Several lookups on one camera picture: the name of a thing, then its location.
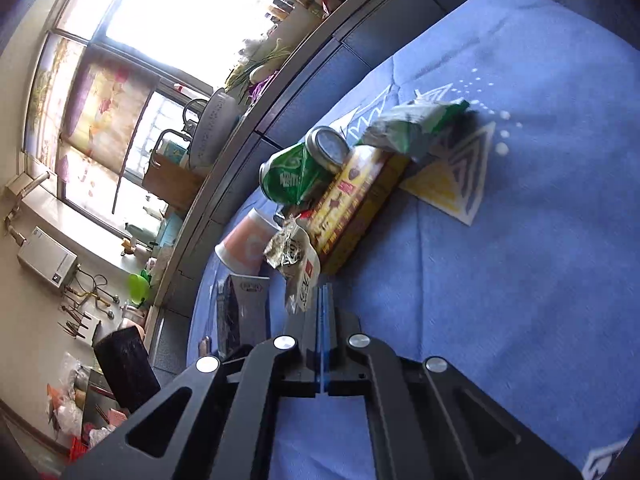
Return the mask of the yellow red cardboard box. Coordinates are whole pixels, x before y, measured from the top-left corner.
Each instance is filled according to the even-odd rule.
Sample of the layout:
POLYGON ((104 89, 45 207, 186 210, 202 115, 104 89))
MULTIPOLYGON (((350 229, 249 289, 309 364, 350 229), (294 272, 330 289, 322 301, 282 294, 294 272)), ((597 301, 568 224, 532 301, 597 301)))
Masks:
POLYGON ((308 222, 307 233, 322 273, 333 275, 341 269, 409 162, 405 155, 369 145, 357 145, 350 151, 308 222))

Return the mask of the dark blue kitchen cabinets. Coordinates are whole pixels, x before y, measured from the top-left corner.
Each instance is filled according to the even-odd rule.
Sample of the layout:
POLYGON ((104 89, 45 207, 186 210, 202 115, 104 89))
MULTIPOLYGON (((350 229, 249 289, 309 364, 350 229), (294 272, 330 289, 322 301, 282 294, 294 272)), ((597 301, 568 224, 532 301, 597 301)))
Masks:
MULTIPOLYGON (((257 186, 257 171, 297 140, 389 56, 466 0, 346 0, 304 40, 247 111, 198 191, 150 311, 150 361, 161 375, 186 366, 191 316, 224 225, 257 186)), ((554 0, 639 42, 639 0, 554 0)))

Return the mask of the pink white paper cup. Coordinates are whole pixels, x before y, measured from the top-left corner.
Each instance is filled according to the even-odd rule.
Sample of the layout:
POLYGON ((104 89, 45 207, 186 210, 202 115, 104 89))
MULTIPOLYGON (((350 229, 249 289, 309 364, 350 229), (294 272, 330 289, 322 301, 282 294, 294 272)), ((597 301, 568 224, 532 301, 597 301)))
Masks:
POLYGON ((215 247, 219 260, 233 273, 257 275, 264 250, 279 228, 259 210, 248 214, 215 247))

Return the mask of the white wall water heater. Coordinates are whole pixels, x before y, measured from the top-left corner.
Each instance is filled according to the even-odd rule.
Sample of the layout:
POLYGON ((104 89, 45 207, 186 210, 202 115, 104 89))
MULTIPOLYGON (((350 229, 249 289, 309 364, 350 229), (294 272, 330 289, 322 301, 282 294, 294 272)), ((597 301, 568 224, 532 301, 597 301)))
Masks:
POLYGON ((77 255, 53 237, 35 227, 17 252, 25 269, 35 273, 57 292, 62 292, 77 270, 77 255))

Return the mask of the green onions and vegetables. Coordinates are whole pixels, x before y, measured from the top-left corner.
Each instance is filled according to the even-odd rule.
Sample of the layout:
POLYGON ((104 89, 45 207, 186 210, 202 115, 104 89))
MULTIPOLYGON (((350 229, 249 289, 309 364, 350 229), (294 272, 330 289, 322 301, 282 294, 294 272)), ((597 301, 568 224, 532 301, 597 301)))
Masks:
POLYGON ((224 92, 239 103, 250 102, 255 88, 277 73, 291 54, 280 38, 268 51, 259 53, 264 45, 263 41, 247 42, 240 51, 239 62, 224 81, 224 92))

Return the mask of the wooden cutting board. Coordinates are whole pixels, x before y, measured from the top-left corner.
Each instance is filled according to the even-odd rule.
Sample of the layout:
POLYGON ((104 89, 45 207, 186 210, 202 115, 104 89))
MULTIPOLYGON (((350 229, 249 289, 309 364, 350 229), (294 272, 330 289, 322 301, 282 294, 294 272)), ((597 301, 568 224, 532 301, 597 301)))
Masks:
POLYGON ((189 169, 154 153, 142 179, 142 188, 184 214, 188 212, 208 175, 208 167, 189 169))

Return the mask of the green plastic cup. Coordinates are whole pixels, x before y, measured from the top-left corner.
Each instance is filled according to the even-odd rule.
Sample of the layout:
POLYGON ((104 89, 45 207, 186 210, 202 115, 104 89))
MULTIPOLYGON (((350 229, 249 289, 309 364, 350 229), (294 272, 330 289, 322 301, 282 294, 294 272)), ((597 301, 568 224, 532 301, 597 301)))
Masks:
POLYGON ((129 296, 134 304, 143 304, 150 298, 149 274, 141 270, 137 274, 130 274, 127 280, 129 296))

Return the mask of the crushed green soda can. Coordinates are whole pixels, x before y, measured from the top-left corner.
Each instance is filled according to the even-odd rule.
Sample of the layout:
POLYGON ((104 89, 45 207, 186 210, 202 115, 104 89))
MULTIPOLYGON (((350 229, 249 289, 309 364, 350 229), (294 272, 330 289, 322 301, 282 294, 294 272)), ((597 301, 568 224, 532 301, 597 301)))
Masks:
POLYGON ((342 170, 350 148, 336 130, 320 126, 273 154, 259 168, 262 192, 272 202, 299 206, 320 197, 342 170))

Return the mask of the blue patterned tablecloth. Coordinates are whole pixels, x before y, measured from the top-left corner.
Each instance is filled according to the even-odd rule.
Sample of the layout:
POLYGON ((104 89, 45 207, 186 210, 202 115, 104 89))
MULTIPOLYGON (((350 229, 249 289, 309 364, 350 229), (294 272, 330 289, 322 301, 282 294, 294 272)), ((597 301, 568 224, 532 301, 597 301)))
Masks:
POLYGON ((639 53, 551 0, 468 0, 344 96, 348 138, 415 98, 468 121, 338 271, 337 307, 438 354, 587 479, 636 454, 639 53))

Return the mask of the silver white wrapper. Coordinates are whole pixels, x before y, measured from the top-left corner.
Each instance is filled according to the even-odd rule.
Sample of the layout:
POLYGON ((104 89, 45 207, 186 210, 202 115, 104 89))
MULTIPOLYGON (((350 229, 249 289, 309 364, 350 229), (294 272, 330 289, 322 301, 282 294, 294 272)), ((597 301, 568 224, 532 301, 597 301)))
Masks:
POLYGON ((321 266, 308 233, 296 219, 285 220, 268 242, 264 257, 285 278, 284 304, 288 313, 308 311, 321 266))

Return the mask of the green white snack bag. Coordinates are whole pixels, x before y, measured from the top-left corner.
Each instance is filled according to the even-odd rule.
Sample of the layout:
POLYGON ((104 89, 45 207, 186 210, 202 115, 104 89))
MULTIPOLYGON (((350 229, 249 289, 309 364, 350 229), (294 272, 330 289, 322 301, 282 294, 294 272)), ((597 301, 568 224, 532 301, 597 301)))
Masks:
POLYGON ((454 102, 427 102, 426 99, 405 102, 383 112, 371 122, 357 144, 379 148, 418 162, 446 133, 450 133, 469 107, 470 103, 464 99, 454 102))

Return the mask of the dark grey small carton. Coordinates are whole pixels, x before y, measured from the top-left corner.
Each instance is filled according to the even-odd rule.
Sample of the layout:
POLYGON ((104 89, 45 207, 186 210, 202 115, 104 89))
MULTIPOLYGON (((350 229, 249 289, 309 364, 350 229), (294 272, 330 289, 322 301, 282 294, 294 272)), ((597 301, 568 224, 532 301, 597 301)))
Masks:
POLYGON ((217 282, 217 351, 229 359, 270 338, 270 278, 230 273, 217 282))

